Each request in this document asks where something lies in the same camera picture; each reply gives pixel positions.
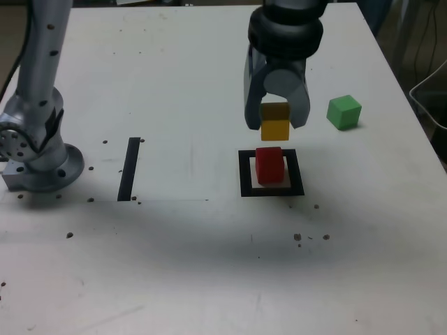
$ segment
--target red cube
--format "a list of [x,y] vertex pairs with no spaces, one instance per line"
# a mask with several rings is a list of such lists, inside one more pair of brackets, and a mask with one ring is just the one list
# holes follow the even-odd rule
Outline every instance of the red cube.
[[260,185],[284,180],[284,159],[280,147],[256,149],[256,176]]

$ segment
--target black tape strip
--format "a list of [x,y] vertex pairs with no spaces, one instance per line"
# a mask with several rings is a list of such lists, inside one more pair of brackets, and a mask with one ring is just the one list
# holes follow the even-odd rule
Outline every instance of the black tape strip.
[[126,160],[124,161],[121,184],[119,185],[118,201],[131,201],[133,178],[137,168],[138,150],[140,149],[140,137],[129,138],[127,144]]

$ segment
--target cube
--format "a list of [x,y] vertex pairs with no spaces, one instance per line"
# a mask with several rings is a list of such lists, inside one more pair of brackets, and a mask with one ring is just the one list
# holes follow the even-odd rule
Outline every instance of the cube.
[[289,114],[288,103],[263,103],[261,105],[261,140],[288,141]]
[[256,149],[256,176],[260,185],[284,180],[284,159],[280,147]]
[[357,126],[362,105],[352,96],[341,96],[329,101],[327,118],[339,131]]

